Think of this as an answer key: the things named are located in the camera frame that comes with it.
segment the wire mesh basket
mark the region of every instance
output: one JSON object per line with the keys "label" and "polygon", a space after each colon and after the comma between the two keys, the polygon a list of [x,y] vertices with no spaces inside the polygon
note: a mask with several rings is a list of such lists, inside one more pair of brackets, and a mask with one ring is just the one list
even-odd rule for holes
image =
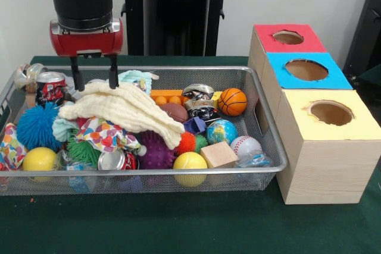
{"label": "wire mesh basket", "polygon": [[[49,67],[71,75],[70,67]],[[107,67],[81,67],[84,81],[107,79]],[[239,136],[256,138],[272,159],[272,167],[221,168],[206,170],[130,170],[130,171],[3,171],[0,195],[73,195],[76,193],[159,193],[264,190],[275,174],[287,165],[287,156],[257,74],[247,67],[120,67],[125,70],[150,71],[160,77],[152,89],[183,89],[193,83],[209,84],[214,90],[236,87],[248,98],[246,111],[238,117],[225,118],[237,127]],[[261,131],[255,114],[257,102],[263,107],[268,129]],[[17,124],[27,108],[26,94],[15,90],[11,78],[0,94],[2,140],[8,122]],[[184,187],[180,180],[203,181],[197,187]]]}

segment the blue spiky ball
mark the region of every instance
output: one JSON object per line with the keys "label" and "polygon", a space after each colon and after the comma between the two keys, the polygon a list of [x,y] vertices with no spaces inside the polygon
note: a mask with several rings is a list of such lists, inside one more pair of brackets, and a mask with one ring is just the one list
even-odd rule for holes
{"label": "blue spiky ball", "polygon": [[28,150],[46,147],[57,151],[62,143],[53,136],[53,122],[58,115],[56,104],[48,102],[45,107],[36,106],[21,116],[17,126],[17,140]]}

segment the purple spiky ball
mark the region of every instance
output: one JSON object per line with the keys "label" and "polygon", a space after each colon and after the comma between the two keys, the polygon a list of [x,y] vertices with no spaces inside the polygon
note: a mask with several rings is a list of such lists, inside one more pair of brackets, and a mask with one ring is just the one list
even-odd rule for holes
{"label": "purple spiky ball", "polygon": [[146,154],[139,157],[141,169],[159,170],[173,167],[173,162],[176,159],[174,150],[168,149],[159,134],[153,131],[145,131],[140,134],[140,143],[147,148]]}

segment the stacked boxes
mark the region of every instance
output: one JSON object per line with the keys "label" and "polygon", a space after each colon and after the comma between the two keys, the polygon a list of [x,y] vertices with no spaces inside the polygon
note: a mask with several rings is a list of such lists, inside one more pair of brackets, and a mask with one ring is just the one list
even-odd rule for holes
{"label": "stacked boxes", "polygon": [[381,128],[312,29],[256,25],[249,66],[289,158],[277,175],[285,203],[358,203],[381,154]]}

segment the baseball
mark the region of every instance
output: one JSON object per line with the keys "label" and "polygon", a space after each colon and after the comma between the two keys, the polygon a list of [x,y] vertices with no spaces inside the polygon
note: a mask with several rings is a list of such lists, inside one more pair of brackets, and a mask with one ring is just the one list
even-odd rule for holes
{"label": "baseball", "polygon": [[230,148],[232,148],[238,158],[249,153],[254,153],[255,151],[262,152],[260,143],[250,136],[238,137],[230,144]]}

